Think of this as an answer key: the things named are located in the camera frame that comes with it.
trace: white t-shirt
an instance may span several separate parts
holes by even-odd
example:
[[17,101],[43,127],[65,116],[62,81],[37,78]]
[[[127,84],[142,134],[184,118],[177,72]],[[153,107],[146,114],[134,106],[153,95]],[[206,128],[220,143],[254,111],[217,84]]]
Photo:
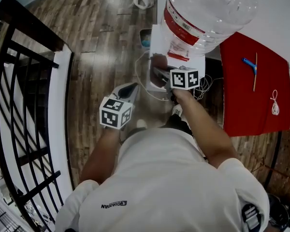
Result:
[[114,174],[101,186],[88,180],[75,189],[57,215],[56,232],[77,214],[78,232],[242,231],[245,202],[258,208],[263,231],[267,194],[239,160],[216,169],[190,135],[152,129],[123,144]]

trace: plastic water bottle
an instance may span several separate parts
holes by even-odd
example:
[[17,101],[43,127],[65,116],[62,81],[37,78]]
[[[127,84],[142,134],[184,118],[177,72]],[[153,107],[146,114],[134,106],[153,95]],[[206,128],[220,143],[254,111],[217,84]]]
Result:
[[165,52],[188,61],[203,56],[248,24],[256,0],[167,0],[161,21]]

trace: red cloth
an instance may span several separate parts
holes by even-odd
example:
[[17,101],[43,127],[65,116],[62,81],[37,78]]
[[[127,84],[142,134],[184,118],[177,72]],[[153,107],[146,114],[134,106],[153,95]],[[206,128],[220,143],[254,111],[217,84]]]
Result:
[[[229,136],[260,135],[290,129],[289,66],[278,54],[251,38],[235,33],[220,45],[224,74],[224,130]],[[242,58],[257,62],[254,73]],[[272,114],[273,91],[279,115]]]

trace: hand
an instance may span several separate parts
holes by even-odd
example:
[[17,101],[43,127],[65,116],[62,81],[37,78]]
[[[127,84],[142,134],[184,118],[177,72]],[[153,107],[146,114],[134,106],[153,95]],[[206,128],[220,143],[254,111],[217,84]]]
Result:
[[193,98],[192,94],[188,90],[175,88],[172,90],[172,92],[176,96],[177,102],[181,105]]

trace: white string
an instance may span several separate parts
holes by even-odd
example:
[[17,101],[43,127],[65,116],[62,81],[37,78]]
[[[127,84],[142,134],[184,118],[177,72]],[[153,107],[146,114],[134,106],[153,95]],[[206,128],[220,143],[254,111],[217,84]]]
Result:
[[199,92],[201,92],[201,94],[197,97],[197,96],[194,95],[194,91],[193,91],[193,96],[194,96],[194,98],[195,98],[197,101],[202,100],[203,97],[204,97],[204,94],[205,94],[206,92],[208,92],[209,89],[211,88],[211,86],[213,85],[213,82],[216,81],[216,80],[219,80],[219,79],[223,79],[223,77],[221,77],[221,78],[216,78],[216,79],[213,80],[213,79],[211,78],[211,76],[209,76],[209,75],[206,74],[205,77],[204,77],[203,79],[201,79],[201,81],[200,81],[200,86],[199,86],[198,88],[195,88],[195,89],[194,89],[194,91],[195,91],[195,90],[196,90],[196,91],[199,91]]
[[277,102],[276,102],[277,96],[278,96],[278,92],[277,92],[277,90],[275,89],[275,90],[273,91],[273,98],[271,98],[271,100],[274,101],[274,104],[273,104],[273,107],[272,107],[272,114],[273,114],[273,115],[278,115],[278,114],[279,114],[279,106],[278,106],[278,104],[277,104]]
[[151,96],[152,98],[155,98],[156,100],[158,100],[158,101],[162,101],[162,102],[168,102],[169,100],[166,100],[166,99],[159,99],[159,98],[157,98],[157,97],[155,97],[155,96],[153,96],[152,94],[150,94],[148,91],[147,91],[147,89],[145,88],[145,86],[143,85],[143,83],[141,82],[141,80],[140,80],[140,78],[139,78],[139,75],[137,74],[137,71],[136,71],[136,63],[146,54],[146,53],[148,53],[149,51],[145,51],[137,60],[136,60],[136,62],[135,62],[135,64],[134,64],[134,71],[135,71],[135,74],[136,74],[136,77],[137,77],[137,79],[139,80],[139,84],[144,88],[144,90],[146,91],[146,93],[149,95],[149,96]]

